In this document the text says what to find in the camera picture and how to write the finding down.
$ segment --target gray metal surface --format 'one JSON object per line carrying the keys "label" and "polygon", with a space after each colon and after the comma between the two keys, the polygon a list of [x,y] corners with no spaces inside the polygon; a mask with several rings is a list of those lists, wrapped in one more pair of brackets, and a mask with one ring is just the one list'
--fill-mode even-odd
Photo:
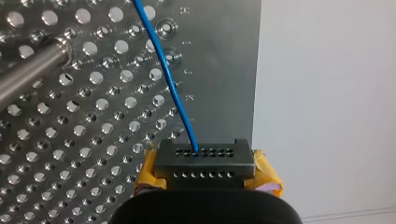
{"label": "gray metal surface", "polygon": [[[198,140],[250,141],[260,1],[144,4]],[[133,196],[148,141],[187,141],[133,6],[0,1],[0,13],[0,72],[40,34],[64,35],[75,53],[0,113],[0,222],[106,223]]]}
{"label": "gray metal surface", "polygon": [[71,48],[64,38],[56,38],[39,52],[14,64],[0,76],[0,111],[29,89],[52,69],[66,65],[71,57]]}

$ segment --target black plastic housing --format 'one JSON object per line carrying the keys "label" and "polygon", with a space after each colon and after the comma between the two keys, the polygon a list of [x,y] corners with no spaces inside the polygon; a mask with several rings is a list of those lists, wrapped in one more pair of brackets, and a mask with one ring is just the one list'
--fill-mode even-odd
{"label": "black plastic housing", "polygon": [[233,144],[200,144],[194,153],[188,144],[163,140],[157,152],[154,174],[168,189],[241,189],[255,173],[248,140]]}

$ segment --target blue wire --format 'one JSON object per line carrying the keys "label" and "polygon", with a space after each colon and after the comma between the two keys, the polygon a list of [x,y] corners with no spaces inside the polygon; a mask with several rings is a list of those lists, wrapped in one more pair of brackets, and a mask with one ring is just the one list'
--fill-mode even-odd
{"label": "blue wire", "polygon": [[192,149],[195,152],[199,152],[198,143],[195,138],[194,130],[192,129],[192,126],[190,124],[189,117],[187,116],[187,112],[184,109],[184,106],[181,103],[180,98],[178,97],[175,81],[172,78],[171,70],[169,69],[169,66],[168,66],[168,63],[167,63],[167,60],[165,57],[165,53],[163,52],[163,47],[161,45],[161,42],[158,39],[158,36],[155,33],[154,28],[152,27],[151,23],[149,22],[149,18],[146,15],[145,9],[143,7],[143,4],[140,2],[140,0],[134,0],[134,6],[136,7],[136,11],[140,17],[140,20],[143,22],[143,25],[146,27],[148,36],[151,39],[151,42],[155,48],[155,51],[157,52],[158,59],[160,60],[161,66],[163,67],[163,72],[165,73],[165,79],[166,79],[166,82],[168,83],[169,91],[171,92],[171,95],[175,102],[177,110],[180,113],[181,120],[183,120],[184,126],[186,127],[187,134],[189,135],[189,138],[190,138],[190,143],[191,143]]}

